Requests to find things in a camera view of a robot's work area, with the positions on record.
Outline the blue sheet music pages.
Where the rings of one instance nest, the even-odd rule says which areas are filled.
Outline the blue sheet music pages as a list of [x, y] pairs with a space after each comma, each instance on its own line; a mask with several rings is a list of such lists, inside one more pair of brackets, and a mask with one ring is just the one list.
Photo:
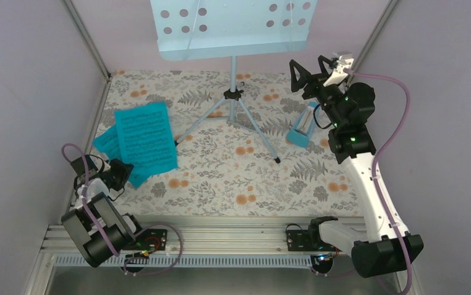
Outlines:
[[135, 173], [152, 176], [178, 167], [177, 151], [164, 102], [114, 113], [122, 160]]

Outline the blue metronome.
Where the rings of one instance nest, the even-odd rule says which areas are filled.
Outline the blue metronome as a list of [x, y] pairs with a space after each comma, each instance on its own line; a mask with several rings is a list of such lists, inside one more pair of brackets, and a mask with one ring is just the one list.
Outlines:
[[316, 106], [317, 103], [310, 102], [305, 107], [303, 112], [300, 114], [298, 119], [287, 133], [286, 140], [301, 148], [308, 147], [313, 130], [316, 128], [313, 116], [313, 111]]

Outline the light blue music stand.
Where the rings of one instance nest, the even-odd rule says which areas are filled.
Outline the light blue music stand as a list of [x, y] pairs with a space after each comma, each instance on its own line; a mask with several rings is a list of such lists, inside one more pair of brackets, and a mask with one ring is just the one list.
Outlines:
[[157, 45], [168, 61], [230, 58], [230, 87], [175, 144], [181, 143], [217, 107], [229, 103], [227, 121], [237, 125], [241, 108], [271, 154], [281, 159], [242, 99], [238, 57], [304, 50], [317, 1], [151, 1]]

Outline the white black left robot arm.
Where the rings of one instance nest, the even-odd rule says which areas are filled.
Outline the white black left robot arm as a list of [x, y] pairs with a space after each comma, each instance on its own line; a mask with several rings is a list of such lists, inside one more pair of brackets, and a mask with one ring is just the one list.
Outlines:
[[77, 200], [61, 223], [85, 261], [98, 267], [127, 247], [141, 247], [146, 232], [132, 214], [120, 214], [113, 204], [113, 193], [125, 188], [134, 165], [112, 159], [97, 167], [93, 157], [86, 155], [71, 162], [77, 173]]

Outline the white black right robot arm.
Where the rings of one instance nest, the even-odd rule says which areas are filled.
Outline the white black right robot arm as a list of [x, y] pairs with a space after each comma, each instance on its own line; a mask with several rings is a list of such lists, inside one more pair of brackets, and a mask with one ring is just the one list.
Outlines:
[[329, 118], [330, 150], [354, 184], [366, 231], [356, 231], [334, 216], [314, 218], [306, 230], [286, 230], [288, 249], [322, 253], [321, 258], [312, 260], [315, 273], [330, 270], [332, 250], [348, 255], [364, 278], [409, 271], [424, 243], [403, 222], [381, 177], [381, 150], [375, 147], [366, 126], [375, 111], [375, 91], [363, 82], [341, 90], [340, 84], [352, 75], [350, 55], [320, 56], [317, 60], [318, 74], [290, 61], [291, 89], [301, 92], [306, 100], [316, 99], [317, 109]]

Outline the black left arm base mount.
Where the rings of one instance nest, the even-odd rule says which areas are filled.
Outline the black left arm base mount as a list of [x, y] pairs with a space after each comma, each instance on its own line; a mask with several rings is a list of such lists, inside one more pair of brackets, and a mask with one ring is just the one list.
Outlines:
[[130, 251], [164, 251], [166, 248], [166, 229], [148, 229], [139, 233], [135, 241], [130, 243], [124, 250]]

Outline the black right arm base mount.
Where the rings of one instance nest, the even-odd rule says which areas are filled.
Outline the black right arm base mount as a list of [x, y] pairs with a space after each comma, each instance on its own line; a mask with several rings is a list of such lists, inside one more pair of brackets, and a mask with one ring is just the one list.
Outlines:
[[287, 250], [290, 252], [324, 252], [335, 251], [335, 247], [322, 241], [312, 242], [306, 230], [286, 230]]

